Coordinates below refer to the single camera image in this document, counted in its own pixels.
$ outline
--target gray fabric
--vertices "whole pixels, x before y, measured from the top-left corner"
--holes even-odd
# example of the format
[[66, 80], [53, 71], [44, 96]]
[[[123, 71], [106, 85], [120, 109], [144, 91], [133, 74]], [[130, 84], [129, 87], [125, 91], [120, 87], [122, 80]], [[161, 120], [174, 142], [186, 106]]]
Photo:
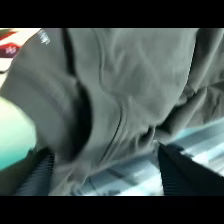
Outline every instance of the gray fabric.
[[61, 29], [46, 32], [47, 45], [35, 35], [22, 48], [0, 94], [55, 152], [51, 195], [223, 116], [221, 28], [69, 28], [66, 46]]

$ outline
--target gray garment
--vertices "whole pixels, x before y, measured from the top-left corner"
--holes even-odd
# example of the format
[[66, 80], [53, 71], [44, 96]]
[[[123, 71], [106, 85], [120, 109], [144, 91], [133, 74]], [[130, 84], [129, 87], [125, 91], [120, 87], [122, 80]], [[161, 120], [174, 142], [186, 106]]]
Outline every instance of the gray garment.
[[46, 32], [48, 44], [35, 35], [22, 48], [0, 94], [56, 155], [50, 195], [224, 114], [221, 28]]

